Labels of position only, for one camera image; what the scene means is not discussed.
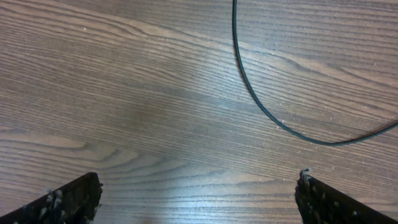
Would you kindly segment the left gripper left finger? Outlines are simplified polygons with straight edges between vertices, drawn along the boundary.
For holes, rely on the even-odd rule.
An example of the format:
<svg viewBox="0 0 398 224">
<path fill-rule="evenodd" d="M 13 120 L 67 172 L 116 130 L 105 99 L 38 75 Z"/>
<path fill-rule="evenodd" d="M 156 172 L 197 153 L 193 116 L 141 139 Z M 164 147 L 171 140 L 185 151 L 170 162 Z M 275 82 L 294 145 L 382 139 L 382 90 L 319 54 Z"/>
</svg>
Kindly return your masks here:
<svg viewBox="0 0 398 224">
<path fill-rule="evenodd" d="M 100 208 L 102 184 L 89 172 L 1 217 L 1 224 L 89 224 Z"/>
</svg>

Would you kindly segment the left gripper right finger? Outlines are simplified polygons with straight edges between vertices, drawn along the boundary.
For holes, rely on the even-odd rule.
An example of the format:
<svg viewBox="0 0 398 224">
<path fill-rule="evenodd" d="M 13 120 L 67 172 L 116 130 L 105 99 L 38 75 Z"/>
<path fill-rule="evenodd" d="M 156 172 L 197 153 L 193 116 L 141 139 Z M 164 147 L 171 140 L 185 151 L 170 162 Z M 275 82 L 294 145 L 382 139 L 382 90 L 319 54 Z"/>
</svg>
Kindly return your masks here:
<svg viewBox="0 0 398 224">
<path fill-rule="evenodd" d="M 295 187 L 295 201 L 304 224 L 397 224 L 348 195 L 300 171 Z"/>
</svg>

